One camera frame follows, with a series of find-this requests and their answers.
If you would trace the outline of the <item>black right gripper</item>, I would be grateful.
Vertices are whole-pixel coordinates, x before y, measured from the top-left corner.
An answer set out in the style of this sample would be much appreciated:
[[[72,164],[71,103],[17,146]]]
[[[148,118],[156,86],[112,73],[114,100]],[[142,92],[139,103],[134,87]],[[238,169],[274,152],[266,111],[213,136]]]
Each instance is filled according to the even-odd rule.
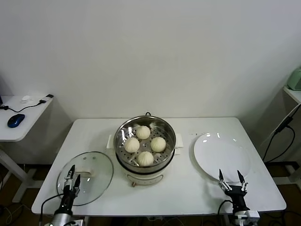
[[[230,186],[225,182],[223,173],[219,170],[219,186],[224,191],[224,193],[229,196],[232,200],[233,211],[245,211],[249,210],[244,200],[244,196],[247,194],[247,182],[245,182],[244,176],[237,170],[238,178],[241,186]]]

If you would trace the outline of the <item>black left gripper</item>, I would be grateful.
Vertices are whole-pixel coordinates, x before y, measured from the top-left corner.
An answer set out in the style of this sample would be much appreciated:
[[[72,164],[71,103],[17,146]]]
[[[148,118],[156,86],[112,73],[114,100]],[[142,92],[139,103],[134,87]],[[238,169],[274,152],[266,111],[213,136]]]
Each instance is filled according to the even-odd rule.
[[[70,189],[70,186],[72,186],[74,171],[75,171],[75,165],[72,165],[72,167],[67,173],[67,176],[65,177],[65,183],[64,183],[65,187],[63,189],[63,197],[60,206],[58,208],[58,214],[73,213],[72,212],[73,202],[75,198],[78,196],[78,193],[80,191],[79,186],[80,186],[80,178],[81,178],[81,175],[78,174],[72,189]]]

